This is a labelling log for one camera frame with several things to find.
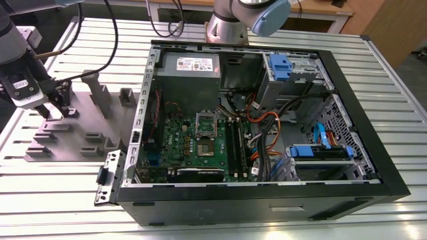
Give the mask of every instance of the wooden cabinet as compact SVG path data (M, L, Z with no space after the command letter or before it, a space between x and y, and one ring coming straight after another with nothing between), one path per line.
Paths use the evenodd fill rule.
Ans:
M397 68L427 37L427 0L347 0L355 11L341 33L369 35Z

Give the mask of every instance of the motherboard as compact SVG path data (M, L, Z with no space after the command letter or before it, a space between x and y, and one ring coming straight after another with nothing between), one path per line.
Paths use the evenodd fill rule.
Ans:
M250 131L248 122L204 118L203 115L168 118L160 153L146 153L147 161L138 169L139 180L170 183L176 181L178 175L191 178L204 173L208 182L250 182L244 142Z

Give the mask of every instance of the power supply label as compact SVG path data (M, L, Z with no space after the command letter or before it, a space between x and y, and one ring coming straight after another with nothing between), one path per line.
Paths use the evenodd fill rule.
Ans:
M212 72L214 71L212 59L180 57L176 61L176 70Z

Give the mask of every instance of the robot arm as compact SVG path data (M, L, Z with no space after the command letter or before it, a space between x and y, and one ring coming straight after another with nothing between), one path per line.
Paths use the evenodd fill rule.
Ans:
M260 37L274 34L291 13L288 0L218 0L207 27L207 39L212 43L248 42L248 30Z
M68 117L71 86L66 82L59 86L60 81L48 75L10 16L82 2L84 0L0 0L0 99L19 108L36 109L44 118L50 116L47 102ZM247 28L262 37L270 36L284 24L290 12L288 0L218 0L207 39L214 43L243 45L248 41Z
M32 109L46 117L43 104L52 102L63 115L64 97L58 92L47 93L43 86L54 83L35 51L22 36L10 16L50 8L67 7L84 0L0 0L0 98L19 108Z

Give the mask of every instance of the aluminum extrusion table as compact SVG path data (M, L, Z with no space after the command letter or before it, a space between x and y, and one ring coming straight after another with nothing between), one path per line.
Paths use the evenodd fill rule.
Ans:
M140 90L144 64L156 39L151 24L119 21L120 44L100 74L110 92ZM156 28L166 31L167 24ZM59 41L71 41L71 23ZM204 26L188 24L183 41L203 42ZM122 207L94 207L100 162L26 162L26 150L43 122L35 111L18 110L0 135L0 238L54 237L142 239L425 239L427 236L427 114L370 41L359 36L279 31L250 44L329 50L378 131L411 195L374 205L335 221L140 227ZM58 78L99 68L114 47L111 20L86 18L74 47L48 60ZM74 91L90 91L78 80Z

